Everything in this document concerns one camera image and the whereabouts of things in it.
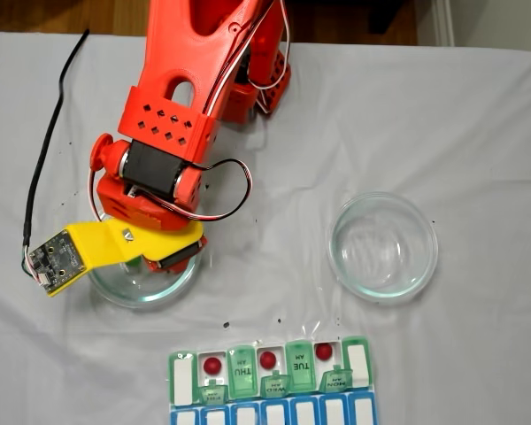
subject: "red pill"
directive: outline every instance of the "red pill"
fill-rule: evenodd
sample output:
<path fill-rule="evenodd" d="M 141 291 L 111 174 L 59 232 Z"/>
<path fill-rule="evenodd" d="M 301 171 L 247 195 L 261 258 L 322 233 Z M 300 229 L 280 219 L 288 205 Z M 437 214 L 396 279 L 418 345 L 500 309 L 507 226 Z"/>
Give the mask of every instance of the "red pill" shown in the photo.
<path fill-rule="evenodd" d="M 222 363 L 216 357 L 209 357 L 204 361 L 203 370 L 208 375 L 218 375 L 222 369 Z"/>
<path fill-rule="evenodd" d="M 333 355 L 333 347 L 329 343 L 317 344 L 315 354 L 319 360 L 326 361 Z"/>
<path fill-rule="evenodd" d="M 262 354 L 259 356 L 259 364 L 264 369 L 273 369 L 277 364 L 275 354 L 273 354 L 272 352 L 262 352 Z"/>

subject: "clear glass bowl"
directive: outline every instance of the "clear glass bowl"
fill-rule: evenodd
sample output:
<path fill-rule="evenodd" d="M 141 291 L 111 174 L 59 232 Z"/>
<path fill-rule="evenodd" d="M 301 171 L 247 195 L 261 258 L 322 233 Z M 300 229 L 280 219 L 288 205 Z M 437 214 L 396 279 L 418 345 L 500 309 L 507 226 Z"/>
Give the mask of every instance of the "clear glass bowl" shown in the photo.
<path fill-rule="evenodd" d="M 401 197 L 366 193 L 349 201 L 331 227 L 328 255 L 338 280 L 364 299 L 411 299 L 435 271 L 435 230 Z"/>
<path fill-rule="evenodd" d="M 114 304 L 129 308 L 161 305 L 181 294 L 194 281 L 202 254 L 193 257 L 181 274 L 154 273 L 141 259 L 101 267 L 88 275 L 93 287 Z"/>

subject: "white wall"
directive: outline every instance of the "white wall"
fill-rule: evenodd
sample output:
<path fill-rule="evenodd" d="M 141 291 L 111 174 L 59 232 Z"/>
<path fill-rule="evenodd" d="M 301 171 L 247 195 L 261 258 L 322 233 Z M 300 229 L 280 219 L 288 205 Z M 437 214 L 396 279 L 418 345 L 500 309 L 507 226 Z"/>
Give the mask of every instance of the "white wall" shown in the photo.
<path fill-rule="evenodd" d="M 531 0 L 450 0 L 457 46 L 531 50 Z"/>

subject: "white table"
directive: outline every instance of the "white table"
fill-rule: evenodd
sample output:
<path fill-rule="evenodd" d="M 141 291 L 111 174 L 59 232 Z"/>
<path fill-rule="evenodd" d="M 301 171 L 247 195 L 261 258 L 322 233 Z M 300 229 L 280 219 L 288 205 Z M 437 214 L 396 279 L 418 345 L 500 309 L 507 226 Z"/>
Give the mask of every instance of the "white table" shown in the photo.
<path fill-rule="evenodd" d="M 213 152 L 248 162 L 250 201 L 207 227 L 180 302 L 137 313 L 87 281 L 49 299 L 19 268 L 27 187 L 76 41 L 0 34 L 0 424 L 166 424 L 172 351 L 347 335 L 372 343 L 382 425 L 531 423 L 531 53 L 294 45 L 275 116 L 222 128 Z M 115 134 L 143 43 L 92 36 L 73 64 L 33 246 L 91 219 L 89 149 Z M 243 184 L 232 171 L 204 195 L 221 210 Z M 340 205 L 375 189 L 435 224 L 439 266 L 409 305 L 353 297 L 327 263 Z"/>

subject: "white wire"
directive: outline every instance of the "white wire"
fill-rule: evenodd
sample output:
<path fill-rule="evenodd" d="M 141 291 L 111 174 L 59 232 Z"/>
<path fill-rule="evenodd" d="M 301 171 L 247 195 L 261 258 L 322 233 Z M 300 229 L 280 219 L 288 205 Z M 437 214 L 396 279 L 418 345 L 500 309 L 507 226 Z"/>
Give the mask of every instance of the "white wire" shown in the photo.
<path fill-rule="evenodd" d="M 265 114 L 271 113 L 271 111 L 267 109 L 267 102 L 266 98 L 264 97 L 264 92 L 260 90 L 259 93 L 262 96 L 262 100 L 256 99 L 256 103 Z"/>
<path fill-rule="evenodd" d="M 98 215 L 98 210 L 96 209 L 94 196 L 94 186 L 95 186 L 95 172 L 90 168 L 88 170 L 88 204 L 92 210 L 93 215 L 95 216 L 96 221 L 102 221 L 100 215 Z"/>
<path fill-rule="evenodd" d="M 24 259 L 26 261 L 26 268 L 32 275 L 32 277 L 35 279 L 35 281 L 40 282 L 39 277 L 37 276 L 37 273 L 35 272 L 34 267 L 32 266 L 32 263 L 29 261 L 29 254 L 27 253 L 27 248 L 27 245 L 24 246 Z"/>
<path fill-rule="evenodd" d="M 287 41 L 285 42 L 285 58 L 283 60 L 283 71 L 281 71 L 281 74 L 278 77 L 277 81 L 272 82 L 269 86 L 260 86 L 259 84 L 256 84 L 255 82 L 250 80 L 250 67 L 248 66 L 248 82 L 256 89 L 268 90 L 274 88 L 283 79 L 283 75 L 285 75 L 285 72 L 287 71 L 287 63 L 289 61 L 289 45 L 291 44 L 291 41 L 289 40 L 289 20 L 287 18 L 287 11 L 285 9 L 285 2 L 283 0 L 280 0 L 280 6 L 281 14 L 283 15 L 283 22 L 285 23 L 285 34 L 287 35 Z"/>
<path fill-rule="evenodd" d="M 262 18 L 259 20 L 258 24 L 254 27 L 254 29 L 252 30 L 252 32 L 250 33 L 250 36 L 248 37 L 248 41 L 244 43 L 244 46 L 242 49 L 240 49 L 240 53 L 238 53 L 238 56 L 236 57 L 235 61 L 232 63 L 232 65 L 228 68 L 228 71 L 227 73 L 224 75 L 224 77 L 222 77 L 222 81 L 220 82 L 216 92 L 214 93 L 214 98 L 212 99 L 212 102 L 211 102 L 211 105 L 209 106 L 209 109 L 207 111 L 207 115 L 211 115 L 212 113 L 212 110 L 214 109 L 214 105 L 216 104 L 216 101 L 218 100 L 219 98 L 219 95 L 220 95 L 220 92 L 222 91 L 222 88 L 224 87 L 224 85 L 227 83 L 228 81 L 228 77 L 230 76 L 230 74 L 232 73 L 232 71 L 234 71 L 234 69 L 236 68 L 236 66 L 238 65 L 238 62 L 240 62 L 240 59 L 242 58 L 242 56 L 244 55 L 246 49 L 248 48 L 248 45 L 250 44 L 251 42 L 251 39 L 253 38 L 254 34 L 256 33 L 256 31 L 258 31 L 258 28 L 260 26 L 260 24 L 264 21 L 264 18 L 267 16 L 267 13 L 269 13 L 269 11 L 271 11 L 272 9 L 272 5 L 273 5 L 273 2 L 272 4 L 270 4 L 269 6 L 269 9 L 267 10 L 266 13 L 264 13 L 264 16 L 262 16 Z"/>

